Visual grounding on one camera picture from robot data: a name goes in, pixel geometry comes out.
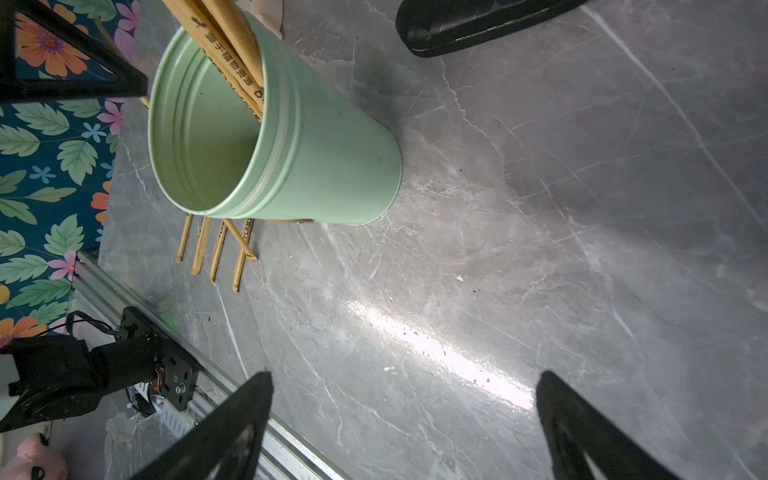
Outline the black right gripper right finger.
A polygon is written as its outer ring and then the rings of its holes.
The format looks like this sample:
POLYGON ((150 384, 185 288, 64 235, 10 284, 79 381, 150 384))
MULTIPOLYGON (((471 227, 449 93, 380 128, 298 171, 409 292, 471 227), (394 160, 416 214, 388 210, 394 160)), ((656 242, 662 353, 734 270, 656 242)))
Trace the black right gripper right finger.
POLYGON ((536 386, 536 408, 556 479, 676 479, 552 371, 536 386))

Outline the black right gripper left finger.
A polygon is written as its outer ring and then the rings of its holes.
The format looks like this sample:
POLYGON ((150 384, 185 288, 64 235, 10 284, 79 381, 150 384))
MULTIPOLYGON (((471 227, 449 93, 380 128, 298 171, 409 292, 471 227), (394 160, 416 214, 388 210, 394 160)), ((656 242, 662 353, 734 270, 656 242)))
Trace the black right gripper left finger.
POLYGON ((274 385, 256 373, 136 479, 254 479, 274 385))

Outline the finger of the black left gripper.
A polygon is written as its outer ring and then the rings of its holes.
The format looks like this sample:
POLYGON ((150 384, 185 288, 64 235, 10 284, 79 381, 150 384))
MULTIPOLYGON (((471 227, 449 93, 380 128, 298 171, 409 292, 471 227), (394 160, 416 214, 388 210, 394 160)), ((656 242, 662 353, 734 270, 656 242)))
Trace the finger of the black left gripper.
POLYGON ((3 1, 3 104, 108 98, 148 93, 118 39, 132 33, 138 3, 3 1))

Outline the tan paper straw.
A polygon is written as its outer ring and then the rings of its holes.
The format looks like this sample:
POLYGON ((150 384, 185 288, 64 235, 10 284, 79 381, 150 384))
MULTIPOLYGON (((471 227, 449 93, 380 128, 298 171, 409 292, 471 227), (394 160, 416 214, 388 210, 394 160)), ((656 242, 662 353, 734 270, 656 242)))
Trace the tan paper straw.
POLYGON ((227 236, 227 232, 228 232, 228 226, 225 221, 222 221, 218 230, 218 234, 217 234, 214 249, 213 249, 212 260, 210 263, 210 269, 209 269, 209 275, 208 275, 208 280, 210 284, 214 284, 216 282, 217 271, 220 264, 220 259, 223 252, 223 246, 227 236))
POLYGON ((207 241, 210 235, 212 219, 209 217, 203 217, 199 228, 195 253, 190 268, 190 274, 193 276, 199 275, 202 270, 205 251, 207 248, 207 241))
POLYGON ((180 240, 179 240, 179 246, 177 249, 177 254, 175 257, 175 261, 177 263, 181 263, 183 261, 193 218, 194 216, 192 214, 187 214, 185 217, 180 240))
MULTIPOLYGON (((254 220, 253 219, 246 219, 245 220, 244 227, 243 227, 243 230, 242 230, 242 232, 240 234, 240 237, 242 238, 242 240, 247 245, 250 245, 250 239, 251 239, 251 234, 252 234, 253 226, 254 226, 254 220)), ((242 278, 242 274, 243 274, 243 269, 244 269, 245 263, 247 261, 256 261, 256 260, 257 260, 257 257, 253 253, 248 254, 243 247, 240 248, 240 251, 239 251, 239 254, 238 254, 238 257, 237 257, 237 261, 236 261, 236 264, 235 264, 233 280, 232 280, 232 290, 233 290, 234 293, 238 293, 239 292, 241 278, 242 278)))
POLYGON ((235 236, 235 240, 240 245, 240 248, 245 253, 246 257, 250 261, 257 261, 258 260, 257 255, 250 248, 249 242, 242 237, 241 232, 237 229, 237 227, 234 224, 234 222, 232 220, 230 220, 230 219, 223 219, 223 223, 226 225, 226 227, 229 230, 231 230, 233 232, 233 235, 235 236))

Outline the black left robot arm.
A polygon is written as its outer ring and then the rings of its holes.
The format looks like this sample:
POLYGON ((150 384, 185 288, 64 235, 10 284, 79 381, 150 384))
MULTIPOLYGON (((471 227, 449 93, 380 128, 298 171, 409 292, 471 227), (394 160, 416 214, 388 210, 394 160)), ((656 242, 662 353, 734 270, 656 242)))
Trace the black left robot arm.
POLYGON ((104 234, 123 122, 108 69, 46 25, 50 16, 131 57, 136 1, 1 5, 1 428, 94 410, 128 367, 71 338, 68 299, 83 252, 104 234))

